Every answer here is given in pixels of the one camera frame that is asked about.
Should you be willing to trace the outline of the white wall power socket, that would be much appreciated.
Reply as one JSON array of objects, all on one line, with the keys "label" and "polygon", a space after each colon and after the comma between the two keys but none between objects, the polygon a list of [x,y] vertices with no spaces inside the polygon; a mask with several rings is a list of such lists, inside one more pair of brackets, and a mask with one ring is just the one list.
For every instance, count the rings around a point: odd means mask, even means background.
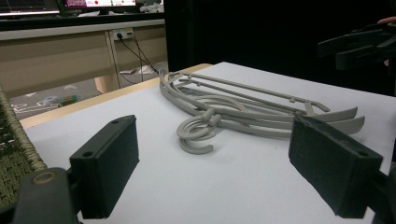
[{"label": "white wall power socket", "polygon": [[125,40],[133,37],[134,30],[132,28],[114,29],[111,33],[115,40]]}]

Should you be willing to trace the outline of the beige desk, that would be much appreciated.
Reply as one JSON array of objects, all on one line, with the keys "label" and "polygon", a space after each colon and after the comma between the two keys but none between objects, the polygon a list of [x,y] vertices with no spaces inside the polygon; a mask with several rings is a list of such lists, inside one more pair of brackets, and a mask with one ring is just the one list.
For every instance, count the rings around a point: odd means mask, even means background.
[{"label": "beige desk", "polygon": [[0,31],[0,85],[10,97],[93,78],[102,93],[120,88],[115,30],[139,34],[154,61],[167,58],[165,21],[125,21]]}]

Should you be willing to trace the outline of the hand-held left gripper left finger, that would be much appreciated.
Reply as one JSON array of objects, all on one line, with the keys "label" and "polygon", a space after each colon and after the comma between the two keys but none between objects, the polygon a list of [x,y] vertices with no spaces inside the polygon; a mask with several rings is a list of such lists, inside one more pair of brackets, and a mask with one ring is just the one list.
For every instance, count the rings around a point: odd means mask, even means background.
[{"label": "hand-held left gripper left finger", "polygon": [[135,122],[134,115],[111,120],[70,157],[84,218],[108,218],[139,163]]}]

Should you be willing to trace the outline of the green woven basket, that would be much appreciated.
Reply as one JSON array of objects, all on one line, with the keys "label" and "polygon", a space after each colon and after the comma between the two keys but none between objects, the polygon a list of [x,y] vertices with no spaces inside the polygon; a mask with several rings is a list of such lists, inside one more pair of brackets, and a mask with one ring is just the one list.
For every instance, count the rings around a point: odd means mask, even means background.
[{"label": "green woven basket", "polygon": [[0,208],[18,200],[25,177],[47,168],[0,86]]}]

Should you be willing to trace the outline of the black curtain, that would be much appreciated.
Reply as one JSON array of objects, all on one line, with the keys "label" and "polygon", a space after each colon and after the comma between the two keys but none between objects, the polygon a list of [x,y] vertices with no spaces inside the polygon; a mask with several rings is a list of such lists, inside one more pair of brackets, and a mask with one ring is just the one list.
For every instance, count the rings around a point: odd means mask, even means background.
[{"label": "black curtain", "polygon": [[396,92],[396,77],[374,63],[338,70],[317,44],[392,14],[389,0],[163,0],[169,68],[237,63],[290,77]]}]

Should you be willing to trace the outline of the white paper scraps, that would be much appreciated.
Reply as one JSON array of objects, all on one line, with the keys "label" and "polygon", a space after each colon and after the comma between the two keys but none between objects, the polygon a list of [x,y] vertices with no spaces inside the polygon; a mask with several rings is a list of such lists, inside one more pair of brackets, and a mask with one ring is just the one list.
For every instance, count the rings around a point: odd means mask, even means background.
[{"label": "white paper scraps", "polygon": [[132,75],[132,74],[141,74],[141,75],[148,75],[148,74],[154,74],[156,73],[157,70],[153,68],[152,66],[148,65],[143,65],[139,66],[130,70],[122,70],[120,71],[121,75]]}]

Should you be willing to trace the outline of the colourful toy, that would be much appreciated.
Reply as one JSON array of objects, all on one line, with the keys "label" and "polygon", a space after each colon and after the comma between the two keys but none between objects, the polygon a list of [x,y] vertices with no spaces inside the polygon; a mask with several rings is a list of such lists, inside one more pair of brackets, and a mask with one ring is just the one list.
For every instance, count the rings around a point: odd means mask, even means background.
[{"label": "colourful toy", "polygon": [[59,99],[59,106],[66,106],[74,104],[78,101],[77,95],[65,96]]}]

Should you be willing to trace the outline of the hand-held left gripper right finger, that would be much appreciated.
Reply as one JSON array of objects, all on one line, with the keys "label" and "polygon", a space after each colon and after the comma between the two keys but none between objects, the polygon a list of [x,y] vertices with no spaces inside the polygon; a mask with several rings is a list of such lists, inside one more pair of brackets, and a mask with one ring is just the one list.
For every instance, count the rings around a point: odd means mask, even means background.
[{"label": "hand-held left gripper right finger", "polygon": [[289,158],[337,216],[362,218],[367,208],[384,213],[383,157],[350,136],[318,119],[297,116]]}]

